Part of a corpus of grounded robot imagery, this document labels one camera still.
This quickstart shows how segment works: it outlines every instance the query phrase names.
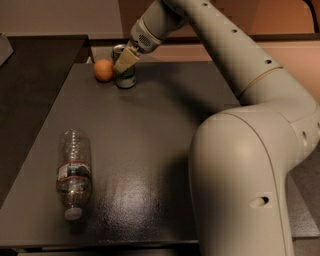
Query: wall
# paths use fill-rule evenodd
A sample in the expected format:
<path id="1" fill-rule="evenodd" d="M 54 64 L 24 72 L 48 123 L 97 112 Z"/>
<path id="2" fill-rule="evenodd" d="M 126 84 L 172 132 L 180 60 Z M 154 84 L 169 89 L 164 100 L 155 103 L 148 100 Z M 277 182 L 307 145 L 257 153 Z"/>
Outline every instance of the wall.
<path id="1" fill-rule="evenodd" d="M 127 38 L 152 0 L 0 0 L 0 31 L 7 35 L 88 34 Z M 302 0 L 212 0 L 248 34 L 312 33 Z M 172 36 L 195 36 L 185 27 Z"/>

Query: table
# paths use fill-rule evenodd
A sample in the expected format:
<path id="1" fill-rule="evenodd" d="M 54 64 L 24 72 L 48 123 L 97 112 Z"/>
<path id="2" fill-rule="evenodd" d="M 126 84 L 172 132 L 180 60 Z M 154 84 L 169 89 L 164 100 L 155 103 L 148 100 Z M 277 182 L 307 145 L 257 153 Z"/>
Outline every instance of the table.
<path id="1" fill-rule="evenodd" d="M 0 247 L 197 244 L 190 142 L 207 117 L 239 104 L 212 62 L 139 63 L 137 79 L 123 90 L 96 81 L 92 65 L 73 65 L 2 205 Z M 59 136 L 70 128 L 90 138 L 94 189 L 74 224 L 55 192 Z M 291 216 L 318 236 L 310 214 Z"/>

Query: dark countertop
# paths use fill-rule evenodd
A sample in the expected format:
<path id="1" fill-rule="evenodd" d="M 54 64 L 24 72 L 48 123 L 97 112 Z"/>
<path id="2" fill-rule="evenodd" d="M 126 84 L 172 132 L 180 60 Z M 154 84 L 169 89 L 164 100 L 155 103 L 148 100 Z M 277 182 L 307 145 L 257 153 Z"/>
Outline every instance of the dark countertop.
<path id="1" fill-rule="evenodd" d="M 87 36 L 9 37 L 0 68 L 0 208 L 73 63 L 90 55 Z"/>
<path id="2" fill-rule="evenodd" d="M 208 116 L 239 104 L 211 62 L 139 63 L 137 79 L 123 90 L 97 82 L 92 65 L 73 66 L 0 210 L 0 247 L 197 243 L 192 135 Z M 58 138 L 70 128 L 90 138 L 94 188 L 85 218 L 72 225 L 55 192 Z M 288 188 L 299 201 L 294 182 Z M 303 200 L 298 208 L 294 228 L 309 225 L 311 235 L 300 235 L 317 236 Z"/>

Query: table surface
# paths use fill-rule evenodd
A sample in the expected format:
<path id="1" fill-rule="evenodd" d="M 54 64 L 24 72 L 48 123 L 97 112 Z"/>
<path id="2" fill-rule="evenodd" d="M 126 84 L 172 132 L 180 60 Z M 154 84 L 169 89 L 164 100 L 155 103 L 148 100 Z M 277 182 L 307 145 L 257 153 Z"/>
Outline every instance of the table surface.
<path id="1" fill-rule="evenodd" d="M 190 142 L 207 117 L 239 104 L 212 62 L 140 63 L 136 72 L 137 85 L 123 90 L 96 81 L 92 65 L 73 66 L 0 210 L 0 247 L 197 243 Z M 74 224 L 55 191 L 59 136 L 70 128 L 88 134 L 93 170 Z M 293 214 L 293 223 L 311 223 L 315 235 L 303 211 L 307 220 Z"/>

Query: can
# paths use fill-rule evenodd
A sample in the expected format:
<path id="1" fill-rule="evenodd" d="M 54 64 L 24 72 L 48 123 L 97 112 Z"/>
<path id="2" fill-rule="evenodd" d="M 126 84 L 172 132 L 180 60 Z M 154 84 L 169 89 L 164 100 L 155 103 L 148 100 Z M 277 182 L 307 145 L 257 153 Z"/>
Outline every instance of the can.
<path id="1" fill-rule="evenodd" d="M 115 64 L 116 61 L 119 59 L 122 51 L 126 47 L 125 44 L 119 44 L 116 45 L 112 48 L 112 53 L 111 57 L 113 60 L 113 63 Z M 133 65 L 132 67 L 128 68 L 126 71 L 124 71 L 121 74 L 115 73 L 114 75 L 114 81 L 115 84 L 119 88 L 131 88 L 136 84 L 136 69 L 135 66 Z"/>

